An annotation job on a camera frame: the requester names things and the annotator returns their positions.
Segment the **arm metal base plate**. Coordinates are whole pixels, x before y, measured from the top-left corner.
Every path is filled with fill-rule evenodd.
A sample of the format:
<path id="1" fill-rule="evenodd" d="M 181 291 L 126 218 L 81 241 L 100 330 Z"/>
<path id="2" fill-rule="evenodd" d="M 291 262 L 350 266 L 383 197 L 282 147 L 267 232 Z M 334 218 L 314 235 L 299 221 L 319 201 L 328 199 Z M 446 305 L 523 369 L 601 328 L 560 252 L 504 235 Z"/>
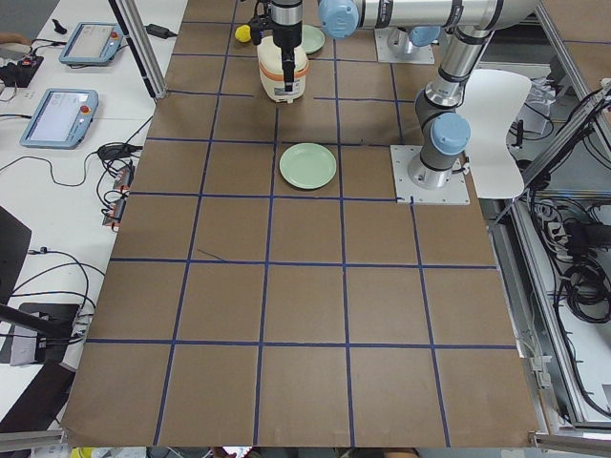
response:
<path id="1" fill-rule="evenodd" d="M 390 27 L 374 32 L 377 60 L 383 63 L 432 65 L 432 43 L 438 39 L 438 26 Z"/>
<path id="2" fill-rule="evenodd" d="M 403 204 L 469 205 L 470 197 L 460 160 L 446 171 L 428 169 L 418 145 L 391 145 L 395 200 Z"/>

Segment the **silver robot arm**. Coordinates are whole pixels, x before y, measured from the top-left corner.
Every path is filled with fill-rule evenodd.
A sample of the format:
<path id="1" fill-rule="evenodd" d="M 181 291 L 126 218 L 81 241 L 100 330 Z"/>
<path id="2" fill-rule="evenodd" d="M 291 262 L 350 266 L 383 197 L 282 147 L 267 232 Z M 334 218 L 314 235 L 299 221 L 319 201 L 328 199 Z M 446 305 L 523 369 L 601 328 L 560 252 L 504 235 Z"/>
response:
<path id="1" fill-rule="evenodd" d="M 320 1 L 318 15 L 325 33 L 343 39 L 358 28 L 438 26 L 452 31 L 437 76 L 415 99 L 424 137 L 408 173 L 416 186 L 436 190 L 453 174 L 457 157 L 469 143 L 469 123 L 456 108 L 467 82 L 494 32 L 520 22 L 536 1 Z"/>
<path id="2" fill-rule="evenodd" d="M 366 12 L 372 12 L 377 29 L 388 23 L 392 2 L 380 1 L 372 7 L 357 7 L 351 1 L 321 1 L 318 12 L 324 32 L 333 38 L 345 38 L 352 33 Z M 258 1 L 249 20 L 250 37 L 258 46 L 263 32 L 271 31 L 273 43 L 280 49 L 281 80 L 290 93 L 295 83 L 295 49 L 302 44 L 303 3 L 301 1 Z M 388 45 L 398 52 L 410 52 L 435 41 L 441 32 L 438 26 L 398 27 L 389 36 Z"/>

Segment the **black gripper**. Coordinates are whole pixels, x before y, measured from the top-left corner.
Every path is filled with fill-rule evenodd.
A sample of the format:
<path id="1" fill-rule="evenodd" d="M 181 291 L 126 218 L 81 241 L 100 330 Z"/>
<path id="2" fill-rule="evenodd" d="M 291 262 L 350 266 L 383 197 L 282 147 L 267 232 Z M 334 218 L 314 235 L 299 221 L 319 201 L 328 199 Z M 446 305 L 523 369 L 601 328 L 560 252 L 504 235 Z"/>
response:
<path id="1" fill-rule="evenodd" d="M 302 43 L 303 1 L 257 1 L 252 16 L 252 42 L 259 46 L 264 31 L 272 31 L 273 40 L 281 48 L 284 91 L 291 93 L 295 81 L 294 49 Z"/>

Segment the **green plate near arm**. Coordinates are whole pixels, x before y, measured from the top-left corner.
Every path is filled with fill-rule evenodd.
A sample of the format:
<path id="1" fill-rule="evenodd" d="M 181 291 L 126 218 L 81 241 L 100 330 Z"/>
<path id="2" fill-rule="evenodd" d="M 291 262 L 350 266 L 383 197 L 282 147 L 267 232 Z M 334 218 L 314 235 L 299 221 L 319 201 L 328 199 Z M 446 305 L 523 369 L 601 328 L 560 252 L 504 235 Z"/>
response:
<path id="1" fill-rule="evenodd" d="M 302 190 L 314 190 L 332 181 L 337 161 L 333 153 L 320 144 L 298 143 L 283 152 L 279 167 L 288 184 Z"/>

